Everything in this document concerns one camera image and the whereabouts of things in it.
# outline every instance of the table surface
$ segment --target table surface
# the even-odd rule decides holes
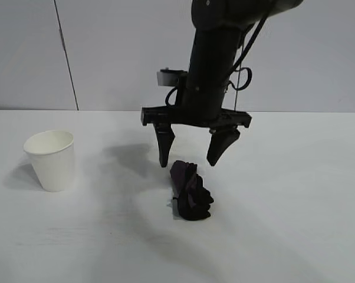
[[[197,163],[215,198],[187,222],[140,113],[0,111],[0,282],[355,283],[355,114],[253,116],[214,168],[207,129],[174,126],[170,165]],[[22,151],[49,129],[75,137],[61,193]]]

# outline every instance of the white paper cup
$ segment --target white paper cup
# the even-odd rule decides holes
[[[48,192],[68,189],[74,180],[74,137],[67,131],[45,131],[23,146],[41,186]]]

